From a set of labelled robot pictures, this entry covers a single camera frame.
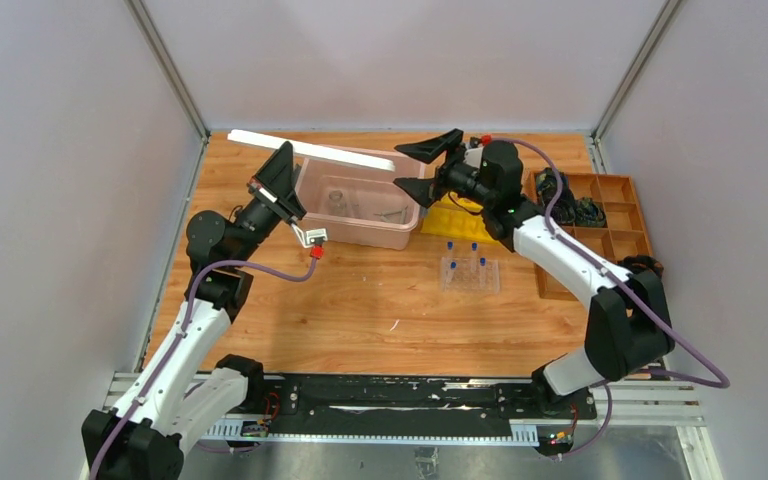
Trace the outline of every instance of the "white wall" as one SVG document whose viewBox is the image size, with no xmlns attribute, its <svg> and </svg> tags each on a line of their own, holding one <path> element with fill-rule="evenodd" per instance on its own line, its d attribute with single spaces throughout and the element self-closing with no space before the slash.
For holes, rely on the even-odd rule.
<svg viewBox="0 0 768 480">
<path fill-rule="evenodd" d="M 686 2 L 606 146 L 637 183 L 674 325 L 733 380 L 700 392 L 725 478 L 768 478 L 768 2 Z"/>
<path fill-rule="evenodd" d="M 199 142 L 124 2 L 0 1 L 0 479 L 74 479 Z"/>
<path fill-rule="evenodd" d="M 211 128 L 585 129 L 663 0 L 147 0 Z"/>
</svg>

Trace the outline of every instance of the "wooden organizer box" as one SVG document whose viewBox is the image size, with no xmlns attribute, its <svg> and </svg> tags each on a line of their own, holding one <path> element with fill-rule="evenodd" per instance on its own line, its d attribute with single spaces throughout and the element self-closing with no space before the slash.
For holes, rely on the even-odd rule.
<svg viewBox="0 0 768 480">
<path fill-rule="evenodd" d="M 526 194 L 537 202 L 539 172 L 529 172 L 525 182 Z M 652 255 L 649 235 L 643 223 L 643 212 L 630 177 L 597 175 L 595 173 L 564 173 L 576 199 L 591 197 L 605 210 L 605 228 L 564 226 L 563 229 L 579 242 L 616 263 L 627 256 Z M 535 265 L 537 292 L 540 298 L 575 300 L 576 298 L 554 277 Z"/>
</svg>

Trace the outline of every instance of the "transparent plastic bin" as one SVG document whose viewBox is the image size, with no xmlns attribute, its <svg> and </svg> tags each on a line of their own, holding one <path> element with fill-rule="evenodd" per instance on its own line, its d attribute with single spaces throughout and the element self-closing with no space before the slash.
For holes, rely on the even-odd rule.
<svg viewBox="0 0 768 480">
<path fill-rule="evenodd" d="M 334 147 L 392 160 L 394 172 L 305 158 L 296 182 L 307 210 L 304 229 L 325 228 L 328 240 L 404 249 L 419 223 L 419 205 L 399 187 L 397 177 L 419 177 L 425 164 L 398 152 Z"/>
</svg>

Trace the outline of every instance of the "wooden tabletop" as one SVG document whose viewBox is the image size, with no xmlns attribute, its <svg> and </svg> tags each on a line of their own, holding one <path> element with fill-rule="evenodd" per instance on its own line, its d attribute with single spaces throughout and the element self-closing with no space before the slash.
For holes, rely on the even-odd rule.
<svg viewBox="0 0 768 480">
<path fill-rule="evenodd" d="M 437 133 L 290 133 L 310 143 L 392 150 Z M 568 172 L 590 172 L 583 137 L 511 135 L 543 148 Z M 250 195 L 246 182 L 270 152 L 211 137 L 190 215 L 227 215 Z M 520 148 L 526 168 L 545 165 Z M 248 301 L 202 365 L 234 353 L 272 372 L 527 376 L 584 340 L 586 313 L 577 302 L 537 296 L 534 264 L 499 245 L 482 245 L 499 261 L 501 292 L 443 292 L 439 262 L 446 238 L 419 233 L 405 250 L 326 243 L 313 277 L 301 284 L 255 273 Z M 190 278 L 182 239 L 149 345 L 149 357 L 175 320 Z M 292 274 L 309 265 L 286 225 L 280 225 L 252 261 Z M 396 321 L 398 326 L 391 330 Z"/>
</svg>

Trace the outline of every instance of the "white strip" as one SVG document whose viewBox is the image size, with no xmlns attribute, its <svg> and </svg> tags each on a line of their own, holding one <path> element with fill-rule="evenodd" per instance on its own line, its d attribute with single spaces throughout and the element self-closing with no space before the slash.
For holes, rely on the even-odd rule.
<svg viewBox="0 0 768 480">
<path fill-rule="evenodd" d="M 258 188 L 257 190 L 258 190 L 258 191 L 259 191 L 261 194 L 263 194 L 263 196 L 264 196 L 264 197 L 266 197 L 267 199 L 269 199 L 269 201 L 270 201 L 270 202 L 272 202 L 272 203 L 275 203 L 275 202 L 278 200 L 278 197 L 276 197 L 275 195 L 272 195 L 272 192 L 270 192 L 269 190 L 267 190 L 267 189 L 265 189 L 265 188 L 263 188 L 263 187 L 260 187 L 260 188 Z"/>
<path fill-rule="evenodd" d="M 257 442 L 289 443 L 367 443 L 400 445 L 487 445 L 487 446 L 526 446 L 536 447 L 537 427 L 534 425 L 513 424 L 511 436 L 507 437 L 448 437 L 421 435 L 318 435 L 297 433 L 272 433 L 264 438 L 243 436 L 243 421 L 235 418 L 223 418 L 203 435 L 202 440 L 230 440 Z"/>
<path fill-rule="evenodd" d="M 396 166 L 391 160 L 385 158 L 373 157 L 362 153 L 347 152 L 337 148 L 323 147 L 312 143 L 288 140 L 281 137 L 273 137 L 262 133 L 249 132 L 247 130 L 231 130 L 228 134 L 228 140 L 232 142 L 243 143 L 252 147 L 277 150 L 284 142 L 289 141 L 293 145 L 295 155 L 325 160 L 328 162 L 343 163 L 355 165 L 358 167 L 374 168 L 377 170 L 396 171 Z"/>
<path fill-rule="evenodd" d="M 723 480 L 720 464 L 708 438 L 708 428 L 679 427 L 676 431 L 681 441 L 690 478 L 692 480 Z"/>
</svg>

